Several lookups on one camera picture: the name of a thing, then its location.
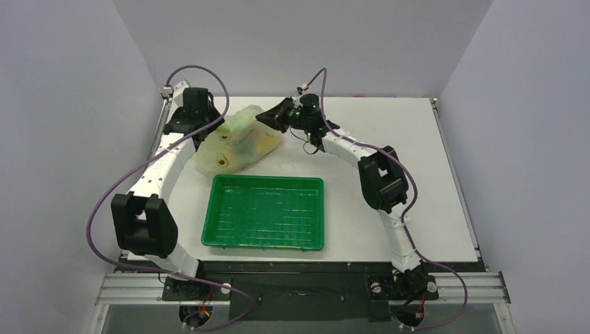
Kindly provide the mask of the fake avocado half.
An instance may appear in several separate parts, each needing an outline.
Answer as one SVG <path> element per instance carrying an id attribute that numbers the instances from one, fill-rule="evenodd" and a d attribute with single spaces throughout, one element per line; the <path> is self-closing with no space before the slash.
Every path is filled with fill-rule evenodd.
<path id="1" fill-rule="evenodd" d="M 229 160 L 226 157 L 218 157 L 216 163 L 220 168 L 227 168 L 229 166 Z"/>

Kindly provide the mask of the translucent pale green plastic bag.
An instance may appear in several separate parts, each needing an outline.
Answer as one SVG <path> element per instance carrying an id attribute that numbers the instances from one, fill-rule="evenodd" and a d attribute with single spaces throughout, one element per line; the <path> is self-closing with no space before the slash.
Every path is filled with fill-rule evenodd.
<path id="1" fill-rule="evenodd" d="M 206 177 L 214 177 L 235 173 L 262 159 L 253 154 L 253 140 L 264 136 L 282 136 L 281 132 L 255 119 L 262 112 L 260 106 L 249 105 L 228 115 L 225 122 L 207 136 L 192 156 L 194 168 Z M 220 168 L 216 163 L 218 157 L 226 157 L 229 166 Z"/>

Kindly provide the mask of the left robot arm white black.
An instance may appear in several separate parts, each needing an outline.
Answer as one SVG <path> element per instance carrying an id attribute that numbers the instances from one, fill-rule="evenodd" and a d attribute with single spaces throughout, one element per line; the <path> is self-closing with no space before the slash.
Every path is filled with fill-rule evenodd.
<path id="1" fill-rule="evenodd" d="M 125 194 L 115 194 L 111 213 L 119 247 L 140 255 L 169 273 L 164 290 L 176 299 L 208 295 L 203 265 L 179 244 L 179 230 L 167 201 L 180 173 L 220 117 L 206 88 L 183 88 L 170 97 L 172 114 L 163 125 L 155 151 L 139 180 Z"/>

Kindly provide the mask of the yellow fake fruit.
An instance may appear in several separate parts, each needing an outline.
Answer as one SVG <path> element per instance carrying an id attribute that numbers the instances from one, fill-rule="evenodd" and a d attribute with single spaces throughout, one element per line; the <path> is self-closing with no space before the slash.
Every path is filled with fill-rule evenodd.
<path id="1" fill-rule="evenodd" d="M 253 140 L 252 151 L 257 157 L 264 157 L 275 150 L 282 142 L 282 136 L 264 136 Z"/>

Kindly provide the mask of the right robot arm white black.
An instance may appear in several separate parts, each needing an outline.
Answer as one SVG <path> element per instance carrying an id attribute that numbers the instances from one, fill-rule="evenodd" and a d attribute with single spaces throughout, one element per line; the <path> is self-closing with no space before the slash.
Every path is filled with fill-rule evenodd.
<path id="1" fill-rule="evenodd" d="M 377 211 L 383 224 L 394 268 L 392 291 L 407 303 L 437 297 L 435 280 L 410 241 L 402 216 L 394 211 L 396 206 L 406 204 L 410 183 L 393 148 L 374 149 L 359 143 L 327 119 L 320 97 L 312 93 L 286 97 L 255 118 L 282 133 L 301 130 L 316 149 L 355 167 L 362 196 L 367 205 Z"/>

